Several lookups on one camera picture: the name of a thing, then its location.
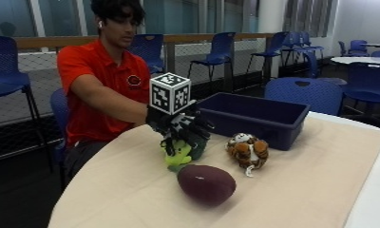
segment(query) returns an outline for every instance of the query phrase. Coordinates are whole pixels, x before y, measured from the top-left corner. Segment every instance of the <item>stuffed toy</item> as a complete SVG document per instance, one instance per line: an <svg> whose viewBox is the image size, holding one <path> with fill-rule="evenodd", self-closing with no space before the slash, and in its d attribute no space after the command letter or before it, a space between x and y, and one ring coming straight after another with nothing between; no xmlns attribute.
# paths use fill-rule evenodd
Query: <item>stuffed toy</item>
<svg viewBox="0 0 380 228"><path fill-rule="evenodd" d="M225 145L227 154L238 161L245 169L245 175L253 177L251 170L259 169L267 158L267 144L250 134L238 133Z"/></svg>
<svg viewBox="0 0 380 228"><path fill-rule="evenodd" d="M173 154L167 155L165 151L166 140L161 141L161 149L163 151L163 162L166 165L179 165L189 163L193 160L198 160L206 146L207 140L202 139L195 134L189 133L189 140L195 143L195 147L191 148L182 140L171 140Z"/></svg>
<svg viewBox="0 0 380 228"><path fill-rule="evenodd" d="M183 163L190 162L190 146L183 142L182 140L171 142L173 149L174 149L174 155L169 156L165 153L165 141L161 142L161 149L163 151L163 162L166 165L177 166Z"/></svg>

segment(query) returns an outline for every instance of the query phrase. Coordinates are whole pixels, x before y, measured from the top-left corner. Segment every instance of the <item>white wall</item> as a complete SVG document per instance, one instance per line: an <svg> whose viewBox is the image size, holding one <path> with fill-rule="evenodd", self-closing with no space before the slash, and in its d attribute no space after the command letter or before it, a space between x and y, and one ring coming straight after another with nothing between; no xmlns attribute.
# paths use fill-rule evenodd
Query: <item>white wall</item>
<svg viewBox="0 0 380 228"><path fill-rule="evenodd" d="M335 15L331 55L339 55L338 41L346 48L350 40L380 43L380 0L339 0ZM368 47L372 52L380 48Z"/></svg>

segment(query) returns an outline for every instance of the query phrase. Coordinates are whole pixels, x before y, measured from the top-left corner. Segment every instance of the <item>blue plastic bin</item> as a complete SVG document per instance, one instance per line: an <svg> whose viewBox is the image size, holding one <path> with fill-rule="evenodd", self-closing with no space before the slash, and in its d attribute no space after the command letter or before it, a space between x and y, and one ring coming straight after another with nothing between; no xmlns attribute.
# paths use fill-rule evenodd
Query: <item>blue plastic bin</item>
<svg viewBox="0 0 380 228"><path fill-rule="evenodd" d="M253 134L270 148L289 150L309 112L306 104L217 93L201 102L202 117L214 123L213 133L231 137Z"/></svg>

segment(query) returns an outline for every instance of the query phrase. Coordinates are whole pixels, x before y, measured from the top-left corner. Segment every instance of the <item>brown football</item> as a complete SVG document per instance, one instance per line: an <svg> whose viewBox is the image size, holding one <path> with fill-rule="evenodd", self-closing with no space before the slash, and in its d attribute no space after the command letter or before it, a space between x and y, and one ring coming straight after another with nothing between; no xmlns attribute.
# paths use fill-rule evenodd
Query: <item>brown football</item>
<svg viewBox="0 0 380 228"><path fill-rule="evenodd" d="M209 165L187 164L178 171L177 181L186 195L209 206L226 201L237 188L229 173Z"/></svg>

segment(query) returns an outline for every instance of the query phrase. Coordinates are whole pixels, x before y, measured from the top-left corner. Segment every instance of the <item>glass window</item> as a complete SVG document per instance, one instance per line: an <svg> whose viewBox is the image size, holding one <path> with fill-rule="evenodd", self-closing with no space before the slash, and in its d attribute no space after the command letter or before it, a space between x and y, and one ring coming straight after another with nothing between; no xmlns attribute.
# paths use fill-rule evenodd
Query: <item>glass window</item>
<svg viewBox="0 0 380 228"><path fill-rule="evenodd" d="M0 35L36 36L28 0L0 0Z"/></svg>
<svg viewBox="0 0 380 228"><path fill-rule="evenodd" d="M90 0L84 0L84 11L85 11L85 19L86 19L86 27L88 27L88 35L97 35L97 25L93 20L93 13L89 7Z"/></svg>
<svg viewBox="0 0 380 228"><path fill-rule="evenodd" d="M311 17L311 23L309 27L309 34L310 36L317 36L318 32L318 23L319 23L319 16L321 16L321 7L322 7L322 0L314 0L313 2L313 17Z"/></svg>
<svg viewBox="0 0 380 228"><path fill-rule="evenodd" d="M215 1L207 1L206 7L206 32L215 33Z"/></svg>
<svg viewBox="0 0 380 228"><path fill-rule="evenodd" d="M241 32L242 0L223 2L223 31Z"/></svg>
<svg viewBox="0 0 380 228"><path fill-rule="evenodd" d="M146 33L197 33L197 0L142 0Z"/></svg>
<svg viewBox="0 0 380 228"><path fill-rule="evenodd" d="M289 0L283 30L307 31L311 37L326 36L331 0Z"/></svg>
<svg viewBox="0 0 380 228"><path fill-rule="evenodd" d="M249 32L257 32L258 28L258 6L259 0L250 0L249 7Z"/></svg>
<svg viewBox="0 0 380 228"><path fill-rule="evenodd" d="M305 20L310 16L307 12L307 0L299 0L295 15L295 31L305 30Z"/></svg>
<svg viewBox="0 0 380 228"><path fill-rule="evenodd" d="M74 1L37 0L45 36L80 35Z"/></svg>

